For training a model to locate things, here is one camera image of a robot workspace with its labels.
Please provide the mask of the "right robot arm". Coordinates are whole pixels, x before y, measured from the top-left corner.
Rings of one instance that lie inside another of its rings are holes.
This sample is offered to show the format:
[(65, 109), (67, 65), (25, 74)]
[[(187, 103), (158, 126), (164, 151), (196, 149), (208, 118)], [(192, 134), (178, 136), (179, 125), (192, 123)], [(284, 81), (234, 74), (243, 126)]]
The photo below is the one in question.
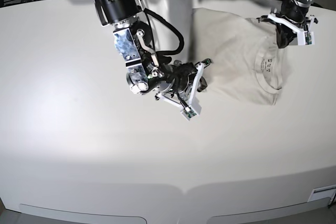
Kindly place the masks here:
[[(135, 94), (153, 90), (185, 99), (192, 90), (207, 88), (204, 77), (196, 79), (197, 65), (172, 62), (184, 48), (183, 35), (157, 13), (143, 7), (142, 0), (93, 0), (102, 26), (113, 26), (114, 45), (127, 69), (127, 82)], [(153, 17), (178, 38), (174, 50), (157, 51), (150, 21)]]

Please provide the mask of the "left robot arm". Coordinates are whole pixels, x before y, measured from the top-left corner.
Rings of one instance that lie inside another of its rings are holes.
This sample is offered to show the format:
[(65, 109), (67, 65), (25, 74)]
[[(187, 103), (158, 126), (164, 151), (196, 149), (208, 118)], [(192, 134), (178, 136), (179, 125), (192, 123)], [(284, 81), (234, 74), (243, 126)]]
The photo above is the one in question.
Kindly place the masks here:
[(307, 16), (313, 0), (283, 0), (280, 12), (275, 16), (277, 45), (280, 49), (297, 40), (299, 46), (314, 44), (312, 25), (318, 23), (311, 15)]

